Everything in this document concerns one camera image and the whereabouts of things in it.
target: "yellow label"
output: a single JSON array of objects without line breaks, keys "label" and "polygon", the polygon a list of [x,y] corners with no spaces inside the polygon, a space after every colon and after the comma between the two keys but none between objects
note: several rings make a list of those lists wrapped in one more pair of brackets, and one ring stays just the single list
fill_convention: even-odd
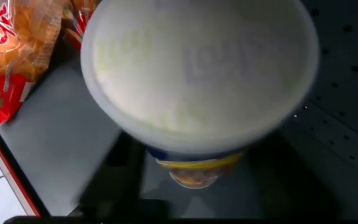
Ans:
[{"label": "yellow label", "polygon": [[214,169],[218,167],[228,166],[237,162],[243,152],[227,156],[223,159],[211,159],[207,161],[196,161],[196,162],[171,162],[171,161],[161,161],[157,160],[157,162],[166,168],[169,169]]}]

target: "red packaging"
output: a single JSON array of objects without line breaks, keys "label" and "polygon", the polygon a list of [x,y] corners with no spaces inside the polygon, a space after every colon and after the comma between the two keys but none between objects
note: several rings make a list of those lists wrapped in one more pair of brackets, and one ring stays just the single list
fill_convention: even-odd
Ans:
[{"label": "red packaging", "polygon": [[0,124],[48,68],[62,12],[60,0],[0,0]]},{"label": "red packaging", "polygon": [[63,11],[62,27],[66,38],[78,49],[81,49],[82,36],[100,0],[66,0]]}]

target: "food packaging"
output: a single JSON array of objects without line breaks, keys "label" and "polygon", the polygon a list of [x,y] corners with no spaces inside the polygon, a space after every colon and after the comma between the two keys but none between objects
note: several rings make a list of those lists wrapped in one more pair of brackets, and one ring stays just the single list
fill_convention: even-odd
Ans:
[{"label": "food packaging", "polygon": [[62,12],[58,0],[0,0],[0,125],[48,68]]},{"label": "food packaging", "polygon": [[81,48],[97,104],[190,188],[222,173],[194,163],[240,154],[289,117],[318,62],[299,0],[102,1]]},{"label": "food packaging", "polygon": [[82,36],[100,0],[64,0],[62,26],[66,38],[78,50],[81,49]]}]

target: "gray shelf surface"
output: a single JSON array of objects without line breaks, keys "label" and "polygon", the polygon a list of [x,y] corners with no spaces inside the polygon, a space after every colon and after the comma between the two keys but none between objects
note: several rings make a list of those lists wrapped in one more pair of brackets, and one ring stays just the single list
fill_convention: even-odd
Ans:
[{"label": "gray shelf surface", "polygon": [[[0,127],[0,135],[41,201],[54,216],[68,215],[75,209],[79,194],[121,132],[93,101],[79,67],[79,60],[75,58],[51,71],[15,119]],[[319,141],[313,136],[297,136],[300,131],[293,122],[287,123],[281,133],[303,155],[325,186],[339,198],[344,206],[339,217],[358,218],[358,193],[355,196],[354,192],[358,191],[358,183],[346,184],[347,175],[358,180],[358,174],[352,171],[349,164],[338,160],[334,154],[325,154],[326,163],[321,167],[322,163],[316,162],[320,158],[310,155],[310,152],[318,151],[294,141],[307,141],[308,145],[316,145],[320,151],[328,150],[319,146]],[[272,172],[266,172],[265,169],[269,168],[262,167],[262,174],[255,173],[251,164],[255,160],[268,164],[268,160],[263,161],[264,157],[268,156],[255,159],[246,155],[232,174],[222,176],[208,188],[190,190],[179,186],[166,169],[147,155],[141,197],[168,200],[174,217],[263,218],[266,203],[276,203],[279,205],[276,207],[280,207],[288,205],[291,200],[282,197],[285,190],[280,191],[282,186],[275,184],[277,177],[271,176]],[[346,171],[339,178],[335,170]],[[299,176],[291,175],[295,180],[293,184],[298,184],[296,179]],[[271,187],[262,187],[261,192],[258,178]],[[300,187],[305,195],[313,190]],[[270,194],[269,198],[264,196],[266,193]],[[275,209],[274,212],[278,215],[288,212],[285,206],[281,208],[282,211]]]},{"label": "gray shelf surface", "polygon": [[[78,58],[51,71],[15,119],[0,127],[0,135],[51,215],[68,215],[77,206],[83,187],[120,132],[88,93]],[[142,196],[169,200],[175,217],[262,216],[246,167],[237,166],[234,175],[211,188],[189,190],[150,155],[145,164]]]}]

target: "plastic bag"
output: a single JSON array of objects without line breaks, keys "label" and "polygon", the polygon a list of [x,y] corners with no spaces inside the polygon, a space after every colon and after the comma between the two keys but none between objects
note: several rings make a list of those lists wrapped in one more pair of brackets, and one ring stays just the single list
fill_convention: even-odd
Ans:
[{"label": "plastic bag", "polygon": [[48,68],[62,12],[61,0],[0,0],[0,124]]},{"label": "plastic bag", "polygon": [[81,49],[82,36],[100,0],[66,0],[63,11],[62,26],[67,39],[78,49]]}]

